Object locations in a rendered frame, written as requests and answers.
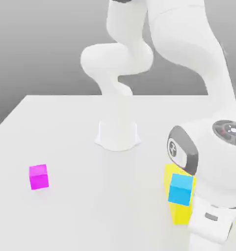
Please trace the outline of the small blue cube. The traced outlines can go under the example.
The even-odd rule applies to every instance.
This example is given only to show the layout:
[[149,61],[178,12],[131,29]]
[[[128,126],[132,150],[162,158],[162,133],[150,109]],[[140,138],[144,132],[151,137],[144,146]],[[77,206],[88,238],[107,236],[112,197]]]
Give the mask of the small blue cube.
[[175,204],[189,206],[192,186],[193,176],[172,174],[168,201]]

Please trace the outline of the large yellow box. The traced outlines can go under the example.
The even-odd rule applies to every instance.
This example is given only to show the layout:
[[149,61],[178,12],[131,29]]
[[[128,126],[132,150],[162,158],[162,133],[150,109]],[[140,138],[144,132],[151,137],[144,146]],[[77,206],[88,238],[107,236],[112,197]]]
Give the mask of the large yellow box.
[[[172,174],[192,176],[175,164],[166,164],[165,169],[164,169],[163,184],[164,184],[167,201],[168,201],[169,187],[170,187]],[[187,225],[188,224],[191,213],[192,213],[192,201],[193,201],[193,196],[194,196],[195,185],[196,185],[196,177],[193,176],[193,186],[192,186],[189,206],[175,204],[168,201],[173,224],[175,225]]]

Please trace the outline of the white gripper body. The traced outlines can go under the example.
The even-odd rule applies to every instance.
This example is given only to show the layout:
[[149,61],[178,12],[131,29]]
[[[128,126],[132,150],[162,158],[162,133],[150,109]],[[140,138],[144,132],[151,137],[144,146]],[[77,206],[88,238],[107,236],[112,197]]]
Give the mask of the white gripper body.
[[218,207],[194,196],[188,228],[191,233],[223,244],[228,239],[235,218],[236,207]]

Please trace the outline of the small magenta cube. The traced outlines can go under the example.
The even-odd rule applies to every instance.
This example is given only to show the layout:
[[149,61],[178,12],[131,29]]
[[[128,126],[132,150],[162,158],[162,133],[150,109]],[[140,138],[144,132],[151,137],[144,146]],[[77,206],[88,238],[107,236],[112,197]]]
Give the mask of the small magenta cube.
[[29,167],[29,181],[32,190],[49,187],[46,164]]

